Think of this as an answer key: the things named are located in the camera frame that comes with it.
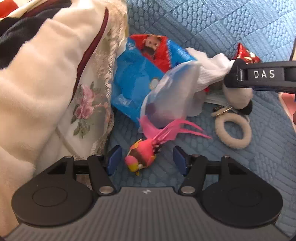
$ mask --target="toy bird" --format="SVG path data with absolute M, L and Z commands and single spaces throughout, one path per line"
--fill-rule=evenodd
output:
M 140 175 L 139 171 L 141 169 L 149 167 L 153 163 L 156 153 L 160 150 L 160 146 L 167 141 L 174 140 L 178 133 L 189 133 L 211 139 L 211 137 L 203 133 L 181 128 L 182 124 L 187 124 L 203 131 L 198 125 L 187 120 L 176 119 L 163 129 L 157 129 L 146 115 L 141 117 L 139 122 L 147 139 L 138 140 L 133 144 L 124 159 L 129 170 L 137 176 Z

